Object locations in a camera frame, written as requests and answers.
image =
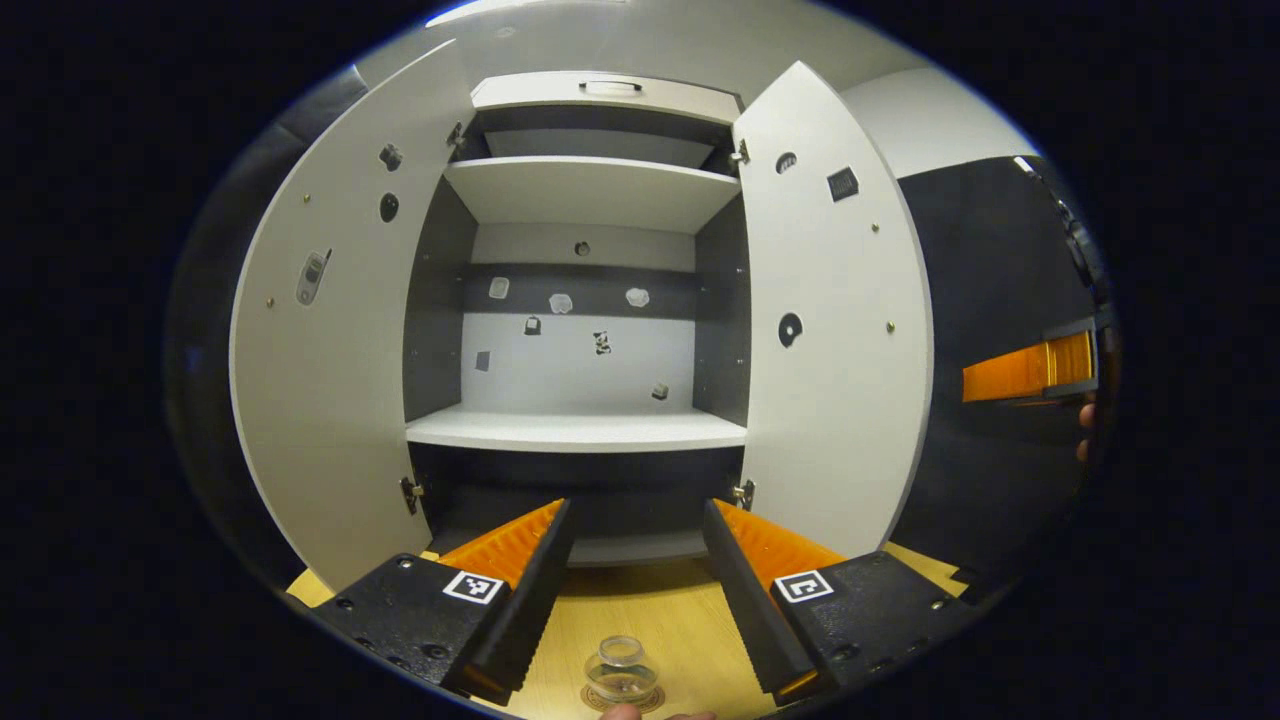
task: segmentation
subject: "cabinet handle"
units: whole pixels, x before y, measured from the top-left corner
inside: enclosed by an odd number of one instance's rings
[[[607,83],[612,83],[612,85],[628,85],[628,86],[631,86],[631,90],[635,90],[636,92],[640,92],[641,90],[644,90],[644,87],[639,82],[631,82],[631,81],[626,81],[626,79],[584,79],[582,82],[577,83],[577,88],[579,90],[586,90],[586,83],[589,83],[589,82],[607,82]]]

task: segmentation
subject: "glass jar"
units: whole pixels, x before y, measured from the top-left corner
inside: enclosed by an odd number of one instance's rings
[[[644,653],[640,641],[627,635],[604,638],[586,659],[586,684],[611,703],[640,703],[658,687],[658,667]]]

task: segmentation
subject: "hand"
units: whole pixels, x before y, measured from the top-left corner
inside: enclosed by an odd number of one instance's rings
[[[1084,428],[1084,429],[1092,429],[1093,428],[1093,413],[1094,413],[1094,407],[1093,406],[1094,406],[1094,402],[1093,402],[1093,398],[1091,397],[1089,402],[1085,404],[1084,407],[1080,407],[1080,427]],[[1089,459],[1089,441],[1088,439],[1082,439],[1080,445],[1075,446],[1075,459],[1079,460],[1080,462],[1085,462]]]
[[[600,715],[600,720],[640,720],[640,710],[634,705],[614,705],[605,710],[604,715]],[[667,717],[667,720],[716,720],[716,714],[699,712],[698,715],[686,715],[681,712]]]

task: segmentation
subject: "cabinet shelf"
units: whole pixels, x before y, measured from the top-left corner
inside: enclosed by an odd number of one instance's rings
[[[735,447],[746,428],[700,410],[653,415],[516,415],[461,405],[408,424],[410,442],[526,452],[655,452]]]
[[[696,233],[741,192],[737,179],[643,160],[531,155],[444,170],[480,224],[572,223]]]

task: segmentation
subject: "cabinet door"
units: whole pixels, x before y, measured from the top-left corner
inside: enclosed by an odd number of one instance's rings
[[[883,158],[803,63],[733,123],[741,141],[751,260],[742,477],[755,483],[753,511],[854,557],[888,536],[924,438],[933,328],[919,241]]]
[[[474,113],[452,41],[404,67],[298,160],[241,273],[229,359],[241,445],[284,537],[334,589],[430,542],[399,489],[412,475],[404,302],[445,138]],[[398,165],[379,158],[388,143]],[[388,193],[397,209],[384,220]],[[303,304],[312,254],[328,263]]]

